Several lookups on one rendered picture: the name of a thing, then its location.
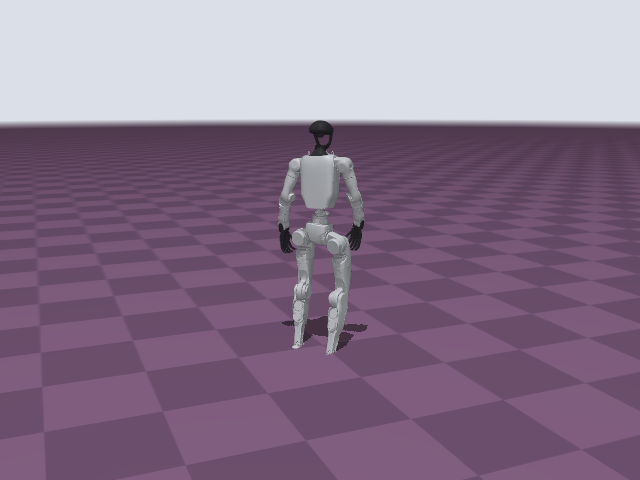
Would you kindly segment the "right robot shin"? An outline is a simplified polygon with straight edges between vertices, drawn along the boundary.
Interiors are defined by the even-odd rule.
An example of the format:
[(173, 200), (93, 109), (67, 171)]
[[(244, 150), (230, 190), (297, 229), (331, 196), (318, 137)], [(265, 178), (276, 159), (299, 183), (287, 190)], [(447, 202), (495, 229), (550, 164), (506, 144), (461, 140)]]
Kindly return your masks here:
[[(346, 293), (340, 293), (338, 296), (337, 308), (330, 307), (328, 310), (328, 342), (326, 353), (336, 352), (348, 310), (348, 297)], [(334, 351), (335, 350), (335, 351)]]

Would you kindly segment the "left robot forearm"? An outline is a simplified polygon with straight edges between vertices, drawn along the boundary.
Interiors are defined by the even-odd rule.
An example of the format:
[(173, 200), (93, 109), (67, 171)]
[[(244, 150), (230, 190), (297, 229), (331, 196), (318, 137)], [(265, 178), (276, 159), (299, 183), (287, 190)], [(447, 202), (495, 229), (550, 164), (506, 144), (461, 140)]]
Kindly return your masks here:
[(279, 223), (281, 223), (283, 225), (283, 229), (285, 230), (289, 227), (289, 219), (290, 219), (289, 214), (290, 214), (291, 204), (279, 198), (279, 208), (280, 209), (279, 209), (278, 225)]

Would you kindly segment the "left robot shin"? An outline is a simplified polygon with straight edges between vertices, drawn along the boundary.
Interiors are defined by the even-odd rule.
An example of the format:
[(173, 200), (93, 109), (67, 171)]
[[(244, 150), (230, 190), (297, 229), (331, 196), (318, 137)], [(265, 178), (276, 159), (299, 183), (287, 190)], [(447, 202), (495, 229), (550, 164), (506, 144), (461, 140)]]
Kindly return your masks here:
[(293, 319), (295, 327), (294, 345), (296, 345), (296, 343), (298, 342), (298, 346), (301, 346), (303, 344), (305, 324), (308, 319), (310, 298), (299, 300), (296, 295), (297, 285), (298, 284), (296, 284), (294, 287), (293, 300)]

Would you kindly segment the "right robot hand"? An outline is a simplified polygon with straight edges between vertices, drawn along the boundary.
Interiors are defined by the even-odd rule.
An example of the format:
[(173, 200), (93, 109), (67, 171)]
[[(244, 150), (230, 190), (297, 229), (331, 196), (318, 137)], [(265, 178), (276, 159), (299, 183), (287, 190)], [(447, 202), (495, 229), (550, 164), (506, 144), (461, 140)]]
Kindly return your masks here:
[[(363, 220), (363, 221), (361, 221), (361, 223), (360, 223), (360, 227), (358, 227), (358, 226), (354, 225), (354, 223), (353, 223), (353, 227), (354, 227), (354, 228), (352, 228), (352, 229), (351, 229), (351, 231), (345, 235), (345, 237), (347, 238), (347, 237), (351, 234), (351, 235), (350, 235), (350, 239), (349, 239), (349, 244), (350, 244), (350, 243), (351, 243), (351, 241), (352, 241), (352, 243), (351, 243), (351, 245), (350, 245), (350, 248), (354, 245), (354, 246), (353, 246), (353, 248), (352, 248), (351, 250), (354, 250), (354, 249), (355, 249), (355, 247), (357, 246), (357, 247), (356, 247), (356, 249), (354, 250), (354, 251), (356, 251), (356, 250), (358, 250), (358, 248), (360, 247), (360, 243), (361, 243), (361, 239), (362, 239), (362, 232), (361, 232), (361, 230), (363, 229), (363, 226), (364, 226), (364, 220)], [(353, 239), (353, 240), (352, 240), (352, 239)], [(355, 242), (355, 244), (354, 244), (354, 242)], [(358, 245), (357, 245), (357, 243), (358, 243)]]

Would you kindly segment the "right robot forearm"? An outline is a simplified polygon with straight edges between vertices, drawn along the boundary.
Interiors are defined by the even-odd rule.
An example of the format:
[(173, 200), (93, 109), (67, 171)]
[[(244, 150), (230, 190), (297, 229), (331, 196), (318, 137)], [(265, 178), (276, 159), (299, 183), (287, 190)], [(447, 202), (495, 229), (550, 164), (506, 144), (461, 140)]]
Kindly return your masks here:
[[(361, 196), (361, 193), (360, 193), (360, 196)], [(354, 219), (353, 223), (354, 223), (354, 225), (360, 227), (361, 221), (364, 220), (364, 223), (365, 223), (364, 213), (363, 213), (362, 197), (361, 197), (360, 201), (355, 202), (355, 203), (351, 203), (351, 208), (352, 208), (352, 212), (353, 212), (352, 216), (353, 216), (353, 219)]]

